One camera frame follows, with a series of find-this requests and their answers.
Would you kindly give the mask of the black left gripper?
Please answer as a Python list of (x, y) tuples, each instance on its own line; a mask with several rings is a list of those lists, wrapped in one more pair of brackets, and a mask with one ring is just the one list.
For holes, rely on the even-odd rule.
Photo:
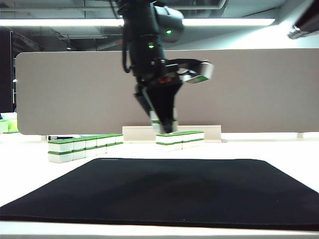
[(182, 86), (177, 73), (179, 59), (160, 59), (132, 63), (137, 86), (134, 96), (151, 122), (155, 122), (155, 132), (174, 131), (174, 100)]

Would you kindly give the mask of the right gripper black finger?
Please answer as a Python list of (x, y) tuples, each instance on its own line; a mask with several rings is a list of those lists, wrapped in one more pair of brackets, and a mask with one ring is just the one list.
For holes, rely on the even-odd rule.
[(307, 37), (319, 33), (319, 1), (314, 0), (305, 12), (292, 25), (289, 39)]

